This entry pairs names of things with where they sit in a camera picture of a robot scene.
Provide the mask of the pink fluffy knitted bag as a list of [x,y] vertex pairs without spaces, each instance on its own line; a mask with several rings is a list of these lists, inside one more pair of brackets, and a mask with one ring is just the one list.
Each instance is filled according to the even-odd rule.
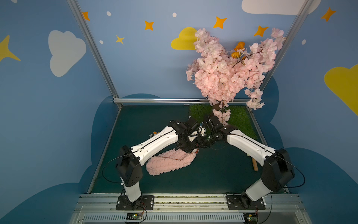
[[193,162],[198,151],[198,148],[195,148],[191,153],[181,149],[166,151],[149,159],[146,163],[146,170],[149,175],[155,176],[184,168]]

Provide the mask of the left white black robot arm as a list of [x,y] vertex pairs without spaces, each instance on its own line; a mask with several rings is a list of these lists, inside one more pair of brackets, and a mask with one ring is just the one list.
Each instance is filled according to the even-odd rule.
[[194,118],[186,122],[171,120],[168,126],[147,141],[132,147],[121,147],[115,168],[127,199],[134,203],[142,197],[139,186],[143,177],[142,166],[158,152],[171,144],[177,144],[184,153],[192,153],[198,149],[198,140],[204,135],[205,128]]

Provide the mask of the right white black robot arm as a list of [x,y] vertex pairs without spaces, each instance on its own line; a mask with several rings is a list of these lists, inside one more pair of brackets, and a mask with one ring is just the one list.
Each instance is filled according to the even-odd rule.
[[278,192],[294,177],[294,166],[285,149],[275,150],[248,137],[241,130],[229,124],[222,124],[211,114],[204,117],[203,126],[209,130],[202,138],[201,144],[210,146],[216,141],[225,140],[253,159],[262,167],[261,178],[241,193],[241,204],[248,208],[263,196]]

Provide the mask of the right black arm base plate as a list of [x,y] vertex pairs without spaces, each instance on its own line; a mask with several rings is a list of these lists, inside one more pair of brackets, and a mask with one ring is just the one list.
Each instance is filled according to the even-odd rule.
[[249,204],[245,204],[241,200],[241,195],[228,194],[225,196],[227,200],[228,209],[231,211],[239,211],[239,210],[266,210],[266,206],[263,200],[258,200],[256,202],[250,202]]

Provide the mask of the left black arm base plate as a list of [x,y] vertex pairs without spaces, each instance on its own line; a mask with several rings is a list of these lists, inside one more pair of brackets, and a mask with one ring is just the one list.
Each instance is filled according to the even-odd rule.
[[131,202],[128,196],[121,195],[118,197],[116,210],[117,211],[139,211],[145,209],[146,211],[152,211],[154,207],[155,197],[152,195],[144,195],[138,198],[136,201]]

